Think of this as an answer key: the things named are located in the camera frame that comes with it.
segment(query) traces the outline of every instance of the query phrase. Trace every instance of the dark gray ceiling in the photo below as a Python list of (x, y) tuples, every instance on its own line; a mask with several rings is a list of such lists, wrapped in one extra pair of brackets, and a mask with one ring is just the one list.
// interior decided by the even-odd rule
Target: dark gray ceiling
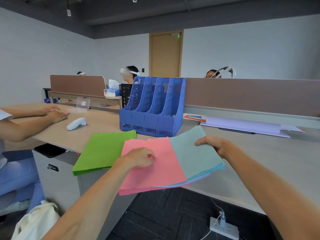
[(0, 0), (0, 7), (105, 38), (320, 13), (320, 0)]

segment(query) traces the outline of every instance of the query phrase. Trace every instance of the hand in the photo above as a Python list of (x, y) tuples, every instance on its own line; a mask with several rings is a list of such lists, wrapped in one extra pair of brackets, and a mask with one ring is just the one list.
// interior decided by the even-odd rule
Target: hand
[(37, 116), (45, 116), (48, 113), (54, 112), (55, 109), (61, 110), (57, 105), (51, 104), (51, 105), (48, 105), (42, 109), (37, 110), (36, 115)]
[(51, 123), (57, 123), (59, 121), (62, 121), (64, 119), (68, 118), (68, 115), (62, 112), (58, 112), (56, 110), (53, 110), (53, 112), (49, 113), (46, 118), (48, 118)]
[(122, 157), (122, 159), (132, 167), (139, 168), (144, 168), (153, 164), (153, 158), (155, 158), (153, 151), (145, 147), (132, 149), (128, 154)]
[(233, 145), (231, 141), (225, 140), (220, 137), (213, 137), (213, 136), (205, 136), (200, 139), (198, 139), (194, 144), (196, 146), (207, 143), (214, 147), (218, 155), (228, 160), (228, 152), (230, 150), (230, 146)]

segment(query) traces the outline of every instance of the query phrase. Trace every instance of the white power strip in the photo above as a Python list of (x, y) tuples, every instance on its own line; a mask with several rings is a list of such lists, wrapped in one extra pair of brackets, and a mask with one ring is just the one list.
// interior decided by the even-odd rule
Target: white power strip
[(229, 223), (225, 223), (225, 228), (222, 228), (220, 226), (220, 220), (216, 222), (214, 225), (214, 222), (216, 221), (216, 218), (210, 217), (210, 230), (213, 232), (216, 232), (218, 234), (221, 234), (223, 236), (226, 236), (227, 238), (231, 238), (234, 240), (239, 240), (239, 231), (238, 228), (234, 225), (231, 225)]

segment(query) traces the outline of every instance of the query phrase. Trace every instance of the stack of blue paper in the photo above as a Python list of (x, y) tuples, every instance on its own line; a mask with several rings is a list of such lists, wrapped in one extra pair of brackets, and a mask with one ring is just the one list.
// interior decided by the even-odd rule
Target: stack of blue paper
[(213, 171), (225, 168), (225, 163), (211, 145), (194, 145), (198, 139), (205, 136), (206, 133), (199, 125), (185, 133), (170, 138), (172, 148), (187, 181), (158, 187), (182, 186), (207, 177)]

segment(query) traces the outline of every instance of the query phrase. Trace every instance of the vr headset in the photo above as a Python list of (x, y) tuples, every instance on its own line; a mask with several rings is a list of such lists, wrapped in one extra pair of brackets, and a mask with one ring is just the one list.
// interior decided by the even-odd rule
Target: vr headset
[(130, 71), (128, 68), (121, 68), (120, 69), (120, 74), (122, 76), (128, 76), (128, 75), (130, 75), (130, 73), (133, 73), (133, 74), (136, 74), (137, 76), (140, 76), (140, 72), (133, 72), (133, 71)]
[(234, 68), (232, 68), (231, 66), (225, 66), (216, 71), (211, 78), (219, 78), (222, 74), (226, 72), (230, 72), (232, 78), (236, 76), (236, 71), (234, 70)]

